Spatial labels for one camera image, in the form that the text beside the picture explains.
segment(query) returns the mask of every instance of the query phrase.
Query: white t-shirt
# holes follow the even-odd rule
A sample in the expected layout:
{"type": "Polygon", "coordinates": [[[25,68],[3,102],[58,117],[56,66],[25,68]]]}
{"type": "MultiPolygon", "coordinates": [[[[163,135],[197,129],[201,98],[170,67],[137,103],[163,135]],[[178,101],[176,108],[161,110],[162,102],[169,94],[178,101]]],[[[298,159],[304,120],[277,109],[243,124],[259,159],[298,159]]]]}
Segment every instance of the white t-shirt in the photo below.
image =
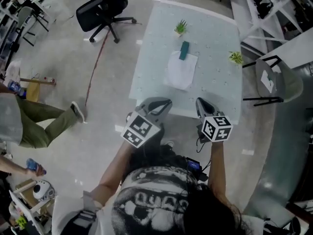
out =
{"type": "Polygon", "coordinates": [[[23,126],[16,96],[0,93],[0,140],[21,143],[23,126]]]}
{"type": "MultiPolygon", "coordinates": [[[[187,181],[197,184],[191,173],[181,168],[155,166],[133,171],[121,190],[97,212],[95,234],[183,234],[187,181]]],[[[69,212],[83,207],[83,199],[57,196],[52,235],[61,234],[66,224],[62,221],[69,212]]]]}

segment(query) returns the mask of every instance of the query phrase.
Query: black office chair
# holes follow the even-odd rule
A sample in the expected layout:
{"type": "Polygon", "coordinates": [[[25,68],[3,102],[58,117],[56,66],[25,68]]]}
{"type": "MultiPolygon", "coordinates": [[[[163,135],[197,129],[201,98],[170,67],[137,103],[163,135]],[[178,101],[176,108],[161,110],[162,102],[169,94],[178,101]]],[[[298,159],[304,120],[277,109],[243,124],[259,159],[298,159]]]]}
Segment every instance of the black office chair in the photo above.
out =
{"type": "Polygon", "coordinates": [[[94,43],[94,37],[105,27],[108,26],[113,34],[114,42],[118,43],[119,38],[112,28],[112,23],[132,20],[132,23],[137,23],[137,20],[131,17],[115,18],[122,13],[127,7],[128,0],[90,0],[76,10],[78,23],[84,32],[96,29],[93,35],[89,38],[91,43],[94,43]]]}

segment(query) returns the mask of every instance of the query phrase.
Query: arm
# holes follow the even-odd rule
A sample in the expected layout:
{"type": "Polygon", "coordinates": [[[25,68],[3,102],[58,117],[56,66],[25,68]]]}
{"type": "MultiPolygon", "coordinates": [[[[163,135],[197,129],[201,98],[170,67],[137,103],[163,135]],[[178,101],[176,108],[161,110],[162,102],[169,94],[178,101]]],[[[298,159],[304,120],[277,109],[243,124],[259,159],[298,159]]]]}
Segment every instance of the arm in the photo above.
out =
{"type": "Polygon", "coordinates": [[[226,192],[226,176],[224,164],[224,145],[223,142],[213,142],[211,148],[211,167],[208,186],[214,195],[225,204],[228,200],[226,192]]]}
{"type": "Polygon", "coordinates": [[[4,84],[0,83],[0,93],[11,93],[15,94],[13,91],[10,91],[4,84]]]}
{"type": "Polygon", "coordinates": [[[92,198],[103,206],[116,193],[134,149],[131,144],[124,141],[109,167],[103,173],[99,185],[91,192],[92,198]]]}
{"type": "Polygon", "coordinates": [[[42,166],[39,166],[37,168],[37,171],[32,171],[13,163],[11,160],[5,158],[4,156],[0,156],[0,170],[7,173],[19,173],[29,176],[42,176],[44,174],[44,169],[42,166]]]}

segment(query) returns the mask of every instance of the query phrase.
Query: green plant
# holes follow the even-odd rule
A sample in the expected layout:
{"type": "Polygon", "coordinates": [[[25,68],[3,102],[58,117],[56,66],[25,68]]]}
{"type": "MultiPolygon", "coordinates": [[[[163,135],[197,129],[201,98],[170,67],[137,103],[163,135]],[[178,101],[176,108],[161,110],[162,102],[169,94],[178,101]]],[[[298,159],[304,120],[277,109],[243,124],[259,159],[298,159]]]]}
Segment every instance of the green plant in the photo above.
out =
{"type": "Polygon", "coordinates": [[[185,20],[181,20],[175,27],[175,30],[178,34],[186,32],[187,23],[185,20]]]}
{"type": "Polygon", "coordinates": [[[243,60],[243,56],[241,55],[241,53],[239,51],[230,51],[231,55],[229,56],[230,61],[238,64],[238,65],[242,65],[244,63],[243,60]]]}

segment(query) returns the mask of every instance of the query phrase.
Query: blue bottle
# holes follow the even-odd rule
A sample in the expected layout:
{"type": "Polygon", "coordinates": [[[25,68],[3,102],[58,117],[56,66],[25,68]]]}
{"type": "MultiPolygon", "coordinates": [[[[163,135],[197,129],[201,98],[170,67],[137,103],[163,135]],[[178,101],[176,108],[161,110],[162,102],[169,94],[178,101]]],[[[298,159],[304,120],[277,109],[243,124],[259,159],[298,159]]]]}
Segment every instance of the blue bottle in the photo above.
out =
{"type": "Polygon", "coordinates": [[[26,99],[26,90],[20,86],[18,82],[10,80],[8,83],[8,89],[15,92],[22,99],[26,99]]]}
{"type": "Polygon", "coordinates": [[[35,160],[33,160],[33,159],[27,159],[27,161],[26,161],[26,167],[27,167],[27,169],[36,171],[38,165],[39,165],[39,164],[38,164],[35,160]]]}

